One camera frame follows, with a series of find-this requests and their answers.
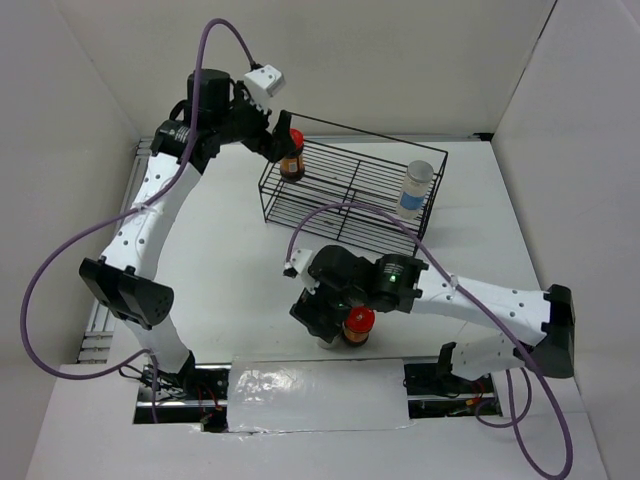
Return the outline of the red lid spice jar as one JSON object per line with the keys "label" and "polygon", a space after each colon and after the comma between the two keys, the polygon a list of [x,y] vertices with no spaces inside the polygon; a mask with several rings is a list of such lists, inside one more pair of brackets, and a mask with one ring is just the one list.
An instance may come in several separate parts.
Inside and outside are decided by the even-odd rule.
{"label": "red lid spice jar", "polygon": [[297,129],[291,129],[289,133],[294,142],[295,149],[292,153],[284,156],[280,160],[279,171],[286,181],[297,182],[301,180],[305,174],[303,159],[304,135]]}
{"label": "red lid spice jar", "polygon": [[343,325],[342,338],[347,345],[360,347],[368,339],[375,324],[375,313],[366,307],[355,307]]}

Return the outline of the black lid white bottle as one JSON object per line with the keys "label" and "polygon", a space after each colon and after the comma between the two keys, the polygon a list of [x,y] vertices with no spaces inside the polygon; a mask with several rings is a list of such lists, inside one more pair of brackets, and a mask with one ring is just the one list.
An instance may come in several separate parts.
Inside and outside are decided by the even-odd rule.
{"label": "black lid white bottle", "polygon": [[322,338],[318,338],[316,340],[316,344],[325,350],[334,350],[337,349],[342,343],[342,338],[340,336],[336,336],[333,339],[331,339],[330,341],[326,341]]}

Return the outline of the silver lid white bottle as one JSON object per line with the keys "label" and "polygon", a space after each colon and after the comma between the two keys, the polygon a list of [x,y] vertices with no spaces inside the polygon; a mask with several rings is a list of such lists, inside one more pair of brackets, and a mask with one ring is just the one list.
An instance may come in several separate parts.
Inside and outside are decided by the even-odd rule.
{"label": "silver lid white bottle", "polygon": [[396,213],[411,220],[418,216],[432,183],[434,169],[423,160],[411,162],[406,169],[399,193]]}

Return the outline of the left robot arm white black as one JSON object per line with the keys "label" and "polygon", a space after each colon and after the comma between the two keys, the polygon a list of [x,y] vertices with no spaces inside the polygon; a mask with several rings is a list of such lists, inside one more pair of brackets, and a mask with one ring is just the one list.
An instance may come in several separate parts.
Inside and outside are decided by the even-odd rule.
{"label": "left robot arm white black", "polygon": [[276,163],[294,150],[291,116],[269,125],[269,101],[284,86],[271,65],[254,66],[239,81],[205,69],[187,80],[188,96],[156,130],[145,176],[128,216],[96,260],[79,274],[96,299],[121,320],[158,363],[163,389],[189,397],[199,380],[195,357],[170,318],[173,290],[156,282],[165,241],[184,201],[222,146],[241,143]]}

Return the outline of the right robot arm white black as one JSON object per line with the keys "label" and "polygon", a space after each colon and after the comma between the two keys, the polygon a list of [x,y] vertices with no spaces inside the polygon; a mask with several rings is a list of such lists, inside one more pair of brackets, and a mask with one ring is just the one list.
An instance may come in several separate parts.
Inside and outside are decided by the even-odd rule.
{"label": "right robot arm white black", "polygon": [[443,275],[411,256],[386,254],[370,261],[338,245],[293,252],[283,273],[303,284],[291,316],[326,344],[350,331],[348,318],[358,308],[437,315],[493,329],[488,338],[441,347],[436,379],[448,392],[512,368],[552,379],[575,373],[575,313],[565,286],[510,289]]}

